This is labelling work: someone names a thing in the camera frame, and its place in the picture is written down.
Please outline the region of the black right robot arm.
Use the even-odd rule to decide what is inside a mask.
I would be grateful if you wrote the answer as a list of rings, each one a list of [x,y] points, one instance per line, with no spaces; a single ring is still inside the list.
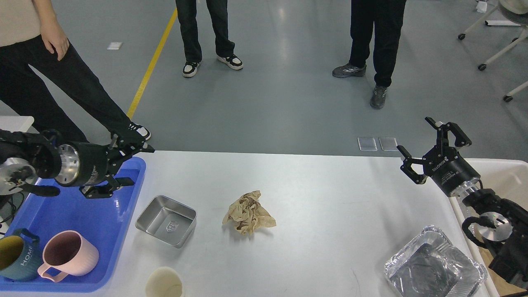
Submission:
[[[500,198],[483,188],[481,175],[462,158],[460,147],[470,146],[470,138],[453,122],[426,122],[437,132],[435,145],[422,158],[413,158],[402,145],[401,170],[415,184],[430,177],[447,197],[460,198],[475,217],[462,222],[462,231],[475,245],[490,251],[488,266],[507,283],[527,289],[528,213],[519,204]]]

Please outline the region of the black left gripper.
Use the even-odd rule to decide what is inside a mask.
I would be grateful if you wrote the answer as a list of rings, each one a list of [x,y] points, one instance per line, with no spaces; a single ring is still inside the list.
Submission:
[[[108,146],[68,142],[57,150],[61,167],[55,181],[64,187],[82,186],[79,191],[87,199],[109,198],[114,191],[133,186],[134,181],[130,177],[107,177],[109,165],[121,165],[140,152],[155,152],[145,137],[138,133],[111,133]],[[108,183],[99,185],[104,180]]]

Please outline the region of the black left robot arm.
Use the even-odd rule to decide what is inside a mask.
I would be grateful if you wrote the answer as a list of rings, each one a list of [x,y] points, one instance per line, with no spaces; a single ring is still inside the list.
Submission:
[[[88,199],[109,198],[116,190],[134,185],[116,177],[124,162],[140,152],[155,150],[145,139],[115,134],[106,146],[66,141],[56,130],[40,134],[1,131],[1,194],[20,191],[56,197],[57,186],[38,186],[38,178],[53,179],[62,187],[78,187]]]

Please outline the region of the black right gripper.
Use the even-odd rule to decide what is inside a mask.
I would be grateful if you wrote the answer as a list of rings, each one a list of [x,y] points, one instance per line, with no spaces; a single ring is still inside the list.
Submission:
[[[415,184],[424,184],[427,176],[431,177],[447,197],[454,197],[456,188],[463,184],[476,184],[481,175],[468,163],[458,148],[472,145],[471,139],[453,122],[435,122],[432,117],[425,117],[425,121],[437,131],[437,141],[434,147],[423,158],[413,158],[404,146],[396,148],[403,156],[401,171]],[[450,146],[448,133],[455,137],[454,146]],[[413,164],[424,166],[424,173],[418,174]]]

